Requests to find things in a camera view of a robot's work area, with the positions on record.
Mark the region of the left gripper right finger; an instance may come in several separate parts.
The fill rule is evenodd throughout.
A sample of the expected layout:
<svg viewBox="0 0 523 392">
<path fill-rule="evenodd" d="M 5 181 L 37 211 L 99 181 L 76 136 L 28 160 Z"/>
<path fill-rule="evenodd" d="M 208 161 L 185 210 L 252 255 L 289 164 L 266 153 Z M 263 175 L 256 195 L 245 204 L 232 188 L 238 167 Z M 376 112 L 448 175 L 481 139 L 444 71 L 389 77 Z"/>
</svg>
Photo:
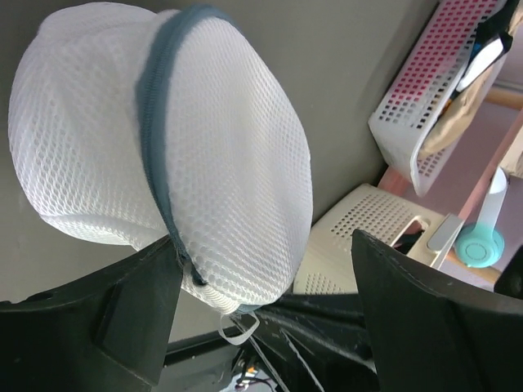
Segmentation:
<svg viewBox="0 0 523 392">
<path fill-rule="evenodd" d="M 520 391 L 522 301 L 366 240 L 357 290 L 383 391 Z"/>
</svg>

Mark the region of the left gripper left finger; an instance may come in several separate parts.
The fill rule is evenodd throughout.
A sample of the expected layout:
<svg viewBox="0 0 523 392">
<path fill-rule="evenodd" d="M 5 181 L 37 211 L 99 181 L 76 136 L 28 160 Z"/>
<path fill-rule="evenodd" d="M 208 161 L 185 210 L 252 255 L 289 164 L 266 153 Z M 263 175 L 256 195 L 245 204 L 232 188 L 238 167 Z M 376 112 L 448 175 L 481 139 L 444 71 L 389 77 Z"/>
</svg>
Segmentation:
<svg viewBox="0 0 523 392">
<path fill-rule="evenodd" d="M 150 391 L 181 290 L 169 238 L 25 301 L 1 304 L 3 391 Z"/>
</svg>

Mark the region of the white mesh laundry bag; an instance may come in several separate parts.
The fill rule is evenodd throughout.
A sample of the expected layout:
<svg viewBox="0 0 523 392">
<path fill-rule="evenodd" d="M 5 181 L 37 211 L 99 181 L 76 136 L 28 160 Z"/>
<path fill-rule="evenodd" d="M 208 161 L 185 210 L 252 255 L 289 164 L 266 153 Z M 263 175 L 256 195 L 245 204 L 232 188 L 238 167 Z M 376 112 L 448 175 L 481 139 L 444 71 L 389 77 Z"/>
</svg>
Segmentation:
<svg viewBox="0 0 523 392">
<path fill-rule="evenodd" d="M 253 316 L 295 279 L 313 216 L 306 133 L 213 6 L 50 14 L 16 70 L 8 140 L 46 223 L 136 250 L 168 236 L 182 288 L 222 316 Z"/>
</svg>

